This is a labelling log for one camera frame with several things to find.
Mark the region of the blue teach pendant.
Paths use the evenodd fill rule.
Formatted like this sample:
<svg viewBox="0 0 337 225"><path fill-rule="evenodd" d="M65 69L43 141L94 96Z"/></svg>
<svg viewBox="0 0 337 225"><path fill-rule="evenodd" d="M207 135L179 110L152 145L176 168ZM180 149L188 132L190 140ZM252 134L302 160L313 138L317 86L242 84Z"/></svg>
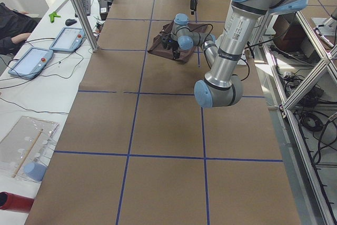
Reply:
<svg viewBox="0 0 337 225"><path fill-rule="evenodd" d="M72 53L81 46L84 36L81 28L63 27L49 49L54 52Z"/></svg>
<svg viewBox="0 0 337 225"><path fill-rule="evenodd" d="M38 47L31 47L15 64L8 74L31 80L36 78L52 59L54 52Z"/></svg>

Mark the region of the black computer mouse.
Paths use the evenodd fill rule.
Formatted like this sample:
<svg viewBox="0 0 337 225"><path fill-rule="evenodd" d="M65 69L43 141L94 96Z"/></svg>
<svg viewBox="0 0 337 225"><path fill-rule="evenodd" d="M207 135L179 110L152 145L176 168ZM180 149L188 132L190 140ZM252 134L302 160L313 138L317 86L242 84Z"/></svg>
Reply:
<svg viewBox="0 0 337 225"><path fill-rule="evenodd" d="M69 19L67 19L66 21L65 21L65 25L66 26L71 26L71 25L74 25L74 24L76 24L77 23L77 20L76 19L71 19L71 18L69 18Z"/></svg>

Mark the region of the red cylinder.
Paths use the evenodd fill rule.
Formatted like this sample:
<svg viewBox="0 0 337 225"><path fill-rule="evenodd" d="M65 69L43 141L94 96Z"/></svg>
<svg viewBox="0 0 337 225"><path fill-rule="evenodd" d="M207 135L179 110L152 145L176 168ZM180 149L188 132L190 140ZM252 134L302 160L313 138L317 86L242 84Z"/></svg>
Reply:
<svg viewBox="0 0 337 225"><path fill-rule="evenodd" d="M21 195L1 192L1 210L29 213L34 203L34 199Z"/></svg>

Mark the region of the near blue teach pendant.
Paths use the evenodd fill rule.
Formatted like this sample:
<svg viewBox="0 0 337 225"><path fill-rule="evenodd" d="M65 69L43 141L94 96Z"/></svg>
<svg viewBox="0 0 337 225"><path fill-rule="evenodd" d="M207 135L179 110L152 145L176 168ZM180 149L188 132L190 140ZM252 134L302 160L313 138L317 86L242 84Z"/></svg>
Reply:
<svg viewBox="0 0 337 225"><path fill-rule="evenodd" d="M8 74L31 80L36 78L52 59L54 52L38 47L31 47L15 64Z"/></svg>

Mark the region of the far blue teach pendant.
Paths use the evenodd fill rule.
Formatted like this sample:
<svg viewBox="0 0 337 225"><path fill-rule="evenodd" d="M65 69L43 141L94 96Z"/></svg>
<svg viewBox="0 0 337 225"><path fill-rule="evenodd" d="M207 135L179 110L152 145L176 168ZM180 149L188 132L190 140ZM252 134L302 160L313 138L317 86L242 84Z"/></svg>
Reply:
<svg viewBox="0 0 337 225"><path fill-rule="evenodd" d="M72 53L81 46L84 36L81 28L63 27L49 49L54 52Z"/></svg>

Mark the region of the blue plastic cap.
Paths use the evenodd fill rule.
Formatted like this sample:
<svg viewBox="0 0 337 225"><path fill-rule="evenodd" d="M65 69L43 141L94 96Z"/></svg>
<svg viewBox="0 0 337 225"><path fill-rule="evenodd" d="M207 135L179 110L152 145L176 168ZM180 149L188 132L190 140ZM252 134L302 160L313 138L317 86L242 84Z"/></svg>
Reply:
<svg viewBox="0 0 337 225"><path fill-rule="evenodd" d="M43 180L46 170L47 166L36 162L30 162L24 166L24 173L37 182Z"/></svg>

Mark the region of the clear plastic bag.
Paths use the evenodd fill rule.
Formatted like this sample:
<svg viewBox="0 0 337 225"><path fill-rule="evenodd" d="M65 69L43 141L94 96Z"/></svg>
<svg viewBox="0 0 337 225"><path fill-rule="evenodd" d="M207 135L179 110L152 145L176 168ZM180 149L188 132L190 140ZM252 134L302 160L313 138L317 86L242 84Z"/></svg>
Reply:
<svg viewBox="0 0 337 225"><path fill-rule="evenodd" d="M53 137L58 127L59 124L53 121L27 116L19 118L13 128L1 140L1 175L5 177L12 176L12 173L21 162L24 153L38 135L38 131L44 129L17 176L14 177L19 180L35 181L24 173L24 166L30 162L36 162L48 167L56 147L56 141Z"/></svg>

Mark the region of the green plastic tool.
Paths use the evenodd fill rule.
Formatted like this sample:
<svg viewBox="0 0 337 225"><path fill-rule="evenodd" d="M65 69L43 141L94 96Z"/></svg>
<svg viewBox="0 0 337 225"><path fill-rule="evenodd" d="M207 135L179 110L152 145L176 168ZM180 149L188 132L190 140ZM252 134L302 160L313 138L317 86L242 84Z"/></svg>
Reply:
<svg viewBox="0 0 337 225"><path fill-rule="evenodd" d="M60 17L61 17L61 16L58 15L56 12L52 12L52 13L50 13L48 16L49 16L49 21L50 21L51 23L54 23L56 18L60 18Z"/></svg>

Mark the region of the aluminium frame rail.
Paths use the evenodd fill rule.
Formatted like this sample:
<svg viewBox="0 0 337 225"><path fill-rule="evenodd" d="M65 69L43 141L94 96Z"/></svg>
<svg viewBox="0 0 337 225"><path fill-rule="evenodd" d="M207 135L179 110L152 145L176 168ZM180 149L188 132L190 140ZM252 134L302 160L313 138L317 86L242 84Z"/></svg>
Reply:
<svg viewBox="0 0 337 225"><path fill-rule="evenodd" d="M276 58L271 55L268 60L282 101L280 111L292 129L320 211L319 224L336 224L336 47L326 51L304 15L297 12L294 18L319 59L310 69L293 72L299 81L293 90L282 84Z"/></svg>

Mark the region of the wooden stick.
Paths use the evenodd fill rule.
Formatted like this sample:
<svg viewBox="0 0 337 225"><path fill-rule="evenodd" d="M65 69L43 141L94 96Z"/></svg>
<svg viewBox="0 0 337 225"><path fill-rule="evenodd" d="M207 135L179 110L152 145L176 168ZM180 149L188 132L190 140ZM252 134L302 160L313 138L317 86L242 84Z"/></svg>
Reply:
<svg viewBox="0 0 337 225"><path fill-rule="evenodd" d="M43 133L44 129L40 129L38 131L38 135L36 136L36 138L31 142L30 146L28 147L28 149L26 150L26 152L24 153L21 162L19 163L18 167L15 169L15 171L12 173L12 178L16 177L19 170L21 169L23 163L25 162L25 160L27 159L29 153L31 152L32 148L34 147L35 143L37 142L37 140L39 139L39 137L41 136L41 134Z"/></svg>

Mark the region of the black keyboard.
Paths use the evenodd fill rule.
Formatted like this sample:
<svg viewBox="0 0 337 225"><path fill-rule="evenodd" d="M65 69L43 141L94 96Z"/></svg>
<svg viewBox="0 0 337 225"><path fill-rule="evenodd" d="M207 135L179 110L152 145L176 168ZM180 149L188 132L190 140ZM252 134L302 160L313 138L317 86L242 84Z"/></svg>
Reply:
<svg viewBox="0 0 337 225"><path fill-rule="evenodd" d="M83 10L87 16L91 14L91 0L80 0Z"/></svg>

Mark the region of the aluminium frame post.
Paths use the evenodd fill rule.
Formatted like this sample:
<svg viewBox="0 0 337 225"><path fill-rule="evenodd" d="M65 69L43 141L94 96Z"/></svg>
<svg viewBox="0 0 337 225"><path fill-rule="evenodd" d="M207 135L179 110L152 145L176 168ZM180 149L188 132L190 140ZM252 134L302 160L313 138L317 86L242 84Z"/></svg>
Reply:
<svg viewBox="0 0 337 225"><path fill-rule="evenodd" d="M80 0L70 0L76 14L78 15L82 29L84 30L85 36L90 44L90 47L93 52L98 50L97 40L93 34L90 23L88 21L87 15L84 12L83 6Z"/></svg>

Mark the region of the dark brown t-shirt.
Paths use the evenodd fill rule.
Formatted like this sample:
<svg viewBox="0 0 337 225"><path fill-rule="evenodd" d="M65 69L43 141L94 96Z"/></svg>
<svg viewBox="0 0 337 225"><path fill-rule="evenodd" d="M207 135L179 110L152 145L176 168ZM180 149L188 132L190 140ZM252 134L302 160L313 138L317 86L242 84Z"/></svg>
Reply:
<svg viewBox="0 0 337 225"><path fill-rule="evenodd" d="M147 52L152 55L185 64L196 50L196 46L189 50L181 49L178 42L172 39L171 31L173 24L174 22L172 21L163 26L159 34L154 37L153 44Z"/></svg>

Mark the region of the seated person in black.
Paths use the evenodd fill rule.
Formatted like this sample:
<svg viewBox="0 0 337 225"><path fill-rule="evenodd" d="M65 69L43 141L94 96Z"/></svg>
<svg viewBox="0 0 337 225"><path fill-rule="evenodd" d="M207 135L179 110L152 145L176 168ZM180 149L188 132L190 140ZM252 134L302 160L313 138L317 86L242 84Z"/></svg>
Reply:
<svg viewBox="0 0 337 225"><path fill-rule="evenodd" d="M1 54L15 55L36 26L31 17L1 3Z"/></svg>

